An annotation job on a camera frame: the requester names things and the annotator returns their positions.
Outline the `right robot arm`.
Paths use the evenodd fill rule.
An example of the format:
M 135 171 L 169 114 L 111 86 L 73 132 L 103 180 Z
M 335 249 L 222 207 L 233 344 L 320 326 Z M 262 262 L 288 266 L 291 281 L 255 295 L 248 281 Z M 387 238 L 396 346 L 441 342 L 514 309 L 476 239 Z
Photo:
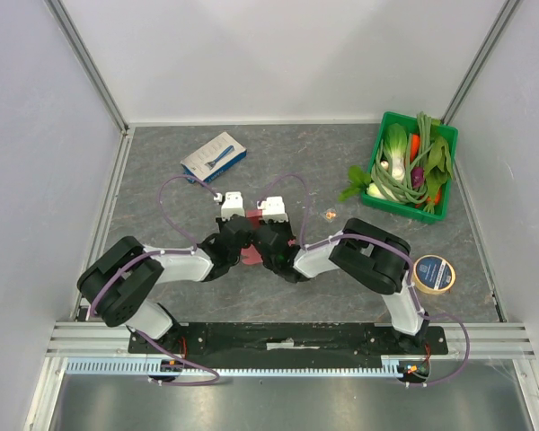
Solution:
M 263 266 L 289 283 L 301 283 L 339 270 L 382 296 L 402 349 L 423 347 L 429 315 L 411 291 L 411 246 L 372 224 L 351 218 L 344 228 L 320 242 L 295 243 L 289 223 L 264 223 L 252 245 Z

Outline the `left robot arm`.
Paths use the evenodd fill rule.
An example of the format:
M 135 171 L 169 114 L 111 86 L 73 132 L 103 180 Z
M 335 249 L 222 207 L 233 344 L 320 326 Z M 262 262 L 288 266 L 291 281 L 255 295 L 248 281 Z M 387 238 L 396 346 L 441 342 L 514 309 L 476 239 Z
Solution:
M 162 307 L 148 299 L 152 289 L 176 281 L 208 282 L 239 263 L 242 249 L 252 244 L 253 225 L 241 215 L 217 219 L 219 232 L 198 246 L 163 249 L 125 236 L 96 260 L 77 280 L 90 304 L 90 315 L 110 327 L 127 325 L 158 340 L 178 325 Z

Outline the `small plastic snack packet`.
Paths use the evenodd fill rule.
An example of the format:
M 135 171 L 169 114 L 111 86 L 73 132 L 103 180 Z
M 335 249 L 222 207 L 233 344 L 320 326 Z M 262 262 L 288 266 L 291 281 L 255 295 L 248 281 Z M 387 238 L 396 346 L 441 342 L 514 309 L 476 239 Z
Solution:
M 334 208 L 329 208 L 323 213 L 323 217 L 328 222 L 332 222 L 337 217 L 337 211 Z

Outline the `pink paper box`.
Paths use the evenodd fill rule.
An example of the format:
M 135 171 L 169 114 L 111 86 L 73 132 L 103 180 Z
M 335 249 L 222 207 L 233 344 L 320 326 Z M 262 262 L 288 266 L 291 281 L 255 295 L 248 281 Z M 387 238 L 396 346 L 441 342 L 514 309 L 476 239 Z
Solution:
M 250 245 L 246 250 L 255 250 L 259 262 L 267 269 L 286 268 L 299 249 L 287 216 L 265 217 L 257 209 L 247 210 L 246 219 L 252 225 Z

